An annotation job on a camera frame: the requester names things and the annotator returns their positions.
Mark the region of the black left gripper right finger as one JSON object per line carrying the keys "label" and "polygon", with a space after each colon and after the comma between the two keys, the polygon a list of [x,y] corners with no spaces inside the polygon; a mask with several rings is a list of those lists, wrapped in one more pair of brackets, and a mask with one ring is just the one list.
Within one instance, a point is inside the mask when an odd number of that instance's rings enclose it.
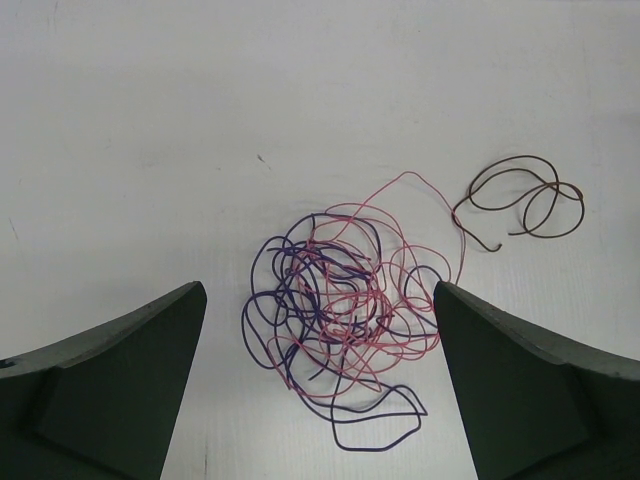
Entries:
{"label": "black left gripper right finger", "polygon": [[638,478],[638,361],[449,282],[434,307],[478,478]]}

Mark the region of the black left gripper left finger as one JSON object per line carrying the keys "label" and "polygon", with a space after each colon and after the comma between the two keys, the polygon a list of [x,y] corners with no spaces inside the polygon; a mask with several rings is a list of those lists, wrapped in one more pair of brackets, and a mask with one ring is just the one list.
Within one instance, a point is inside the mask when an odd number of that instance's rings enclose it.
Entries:
{"label": "black left gripper left finger", "polygon": [[190,282],[2,360],[2,478],[160,478],[206,305]]}

